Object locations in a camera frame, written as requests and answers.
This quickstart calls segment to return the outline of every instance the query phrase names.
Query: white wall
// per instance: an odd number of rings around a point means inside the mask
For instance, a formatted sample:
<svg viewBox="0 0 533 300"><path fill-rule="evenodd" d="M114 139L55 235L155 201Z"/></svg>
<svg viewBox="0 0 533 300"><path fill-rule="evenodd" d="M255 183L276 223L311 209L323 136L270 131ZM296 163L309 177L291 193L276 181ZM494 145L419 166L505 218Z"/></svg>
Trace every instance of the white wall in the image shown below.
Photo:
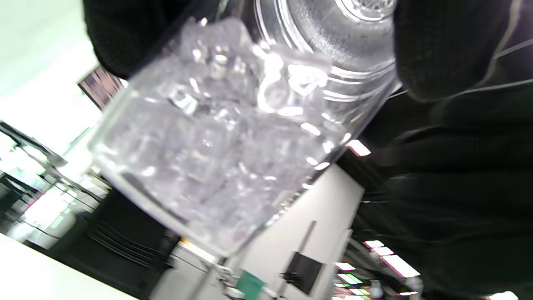
<svg viewBox="0 0 533 300"><path fill-rule="evenodd" d="M205 280L207 269L196 256L183 249L173 254L174 269L161 277L151 300L224 300L219 286Z"/></svg>
<svg viewBox="0 0 533 300"><path fill-rule="evenodd" d="M274 291L282 284L279 273L287 267L313 220L317 223L302 254L321 263L334 262L339 238L351 227L364 193L364 189L337 165L329 167L313 187L249 246L241 263L242 269L263 280ZM331 274L322 273L321 280L331 280ZM286 296L291 300L307 298L292 286L287 288Z"/></svg>
<svg viewBox="0 0 533 300"><path fill-rule="evenodd" d="M0 299L134 300L0 234Z"/></svg>
<svg viewBox="0 0 533 300"><path fill-rule="evenodd" d="M101 116L76 85L97 65L81 3L4 1L0 11L0 120L58 154Z"/></svg>

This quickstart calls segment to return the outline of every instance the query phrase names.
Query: green object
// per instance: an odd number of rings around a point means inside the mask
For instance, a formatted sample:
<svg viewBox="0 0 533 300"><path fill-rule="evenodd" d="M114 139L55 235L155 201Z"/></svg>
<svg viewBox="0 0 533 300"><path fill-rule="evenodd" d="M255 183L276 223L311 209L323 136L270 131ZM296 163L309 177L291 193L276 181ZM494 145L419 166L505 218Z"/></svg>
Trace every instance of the green object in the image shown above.
<svg viewBox="0 0 533 300"><path fill-rule="evenodd" d="M243 271L235 288L244 293L244 300L257 300L264 284L259 278Z"/></svg>

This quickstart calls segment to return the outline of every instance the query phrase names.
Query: ceiling light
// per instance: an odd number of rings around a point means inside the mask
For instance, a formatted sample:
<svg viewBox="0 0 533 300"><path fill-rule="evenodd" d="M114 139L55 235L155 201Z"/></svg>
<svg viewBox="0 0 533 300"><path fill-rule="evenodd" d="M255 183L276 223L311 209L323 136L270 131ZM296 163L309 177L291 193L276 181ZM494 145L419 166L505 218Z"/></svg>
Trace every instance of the ceiling light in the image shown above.
<svg viewBox="0 0 533 300"><path fill-rule="evenodd" d="M366 241L364 242L363 244L365 244L368 248L378 248L378 247L383 247L385 246L383 243L381 243L380 241Z"/></svg>
<svg viewBox="0 0 533 300"><path fill-rule="evenodd" d="M342 280L351 285L356 285L357 281L353 280L351 277L348 277L347 274L337 274Z"/></svg>
<svg viewBox="0 0 533 300"><path fill-rule="evenodd" d="M410 295L416 295L416 294L418 294L417 291L407 291L404 293L399 293L398 296L410 296Z"/></svg>
<svg viewBox="0 0 533 300"><path fill-rule="evenodd" d="M363 292L361 292L360 290L358 289L350 289L350 292L356 294L356 295L364 295Z"/></svg>
<svg viewBox="0 0 533 300"><path fill-rule="evenodd" d="M356 269L352 265L350 265L349 263L335 263L335 265L339 269L344 270L344 271L352 271L352 270Z"/></svg>
<svg viewBox="0 0 533 300"><path fill-rule="evenodd" d="M382 256L381 259L389 265L396 273L400 276L408 278L419 276L418 273L413 267L411 267L405 260L401 259L398 255L388 255Z"/></svg>
<svg viewBox="0 0 533 300"><path fill-rule="evenodd" d="M313 126L313 125L311 125L309 123L303 123L302 125L300 125L300 127L302 129L305 129L308 132L312 133L314 136L319 136L320 135L320 130L318 130L318 128L316 128L315 126Z"/></svg>
<svg viewBox="0 0 533 300"><path fill-rule="evenodd" d="M341 144L343 144L343 145L346 144L346 142L348 142L351 138L352 138L351 134L349 134L349 133L345 134L344 137L341 140Z"/></svg>
<svg viewBox="0 0 533 300"><path fill-rule="evenodd" d="M359 278L355 277L354 275L352 274L346 274L348 277L350 277L353 281L355 281L357 284L359 283L363 283L361 280L359 280Z"/></svg>
<svg viewBox="0 0 533 300"><path fill-rule="evenodd" d="M312 165L317 165L318 164L318 161L312 157L308 157L307 159L305 159L309 164L312 164Z"/></svg>
<svg viewBox="0 0 533 300"><path fill-rule="evenodd" d="M518 300L518 297L511 291L494 294L489 297L490 300Z"/></svg>
<svg viewBox="0 0 533 300"><path fill-rule="evenodd" d="M370 154L370 150L357 139L351 140L348 143L348 147L352 149L352 151L357 154L357 156L366 156Z"/></svg>
<svg viewBox="0 0 533 300"><path fill-rule="evenodd" d="M324 148L324 153L329 154L335 148L335 145L332 141L327 140L326 142L322 143L322 148Z"/></svg>
<svg viewBox="0 0 533 300"><path fill-rule="evenodd" d="M386 256L386 255L394 254L394 252L391 249L389 249L388 247L378 247L378 248L372 249L372 251L376 252L380 256Z"/></svg>

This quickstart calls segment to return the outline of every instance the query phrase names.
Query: white counter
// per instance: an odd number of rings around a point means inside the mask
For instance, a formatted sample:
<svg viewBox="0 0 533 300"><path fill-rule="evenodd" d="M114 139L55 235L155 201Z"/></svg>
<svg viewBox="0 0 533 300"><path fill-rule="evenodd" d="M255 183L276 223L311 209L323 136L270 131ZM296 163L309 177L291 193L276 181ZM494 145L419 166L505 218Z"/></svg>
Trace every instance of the white counter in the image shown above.
<svg viewBox="0 0 533 300"><path fill-rule="evenodd" d="M0 299L134 300L0 234Z"/></svg>

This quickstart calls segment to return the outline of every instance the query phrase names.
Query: black screen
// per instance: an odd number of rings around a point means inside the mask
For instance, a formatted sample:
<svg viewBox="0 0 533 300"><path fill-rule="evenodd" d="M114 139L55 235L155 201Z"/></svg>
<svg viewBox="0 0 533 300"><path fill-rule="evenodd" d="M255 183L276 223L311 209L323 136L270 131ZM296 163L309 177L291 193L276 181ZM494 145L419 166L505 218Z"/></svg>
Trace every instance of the black screen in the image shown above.
<svg viewBox="0 0 533 300"><path fill-rule="evenodd" d="M294 252L293 259L283 278L289 280L292 279L292 274L297 274L296 280L292 285L306 295L309 295L323 265L299 252Z"/></svg>

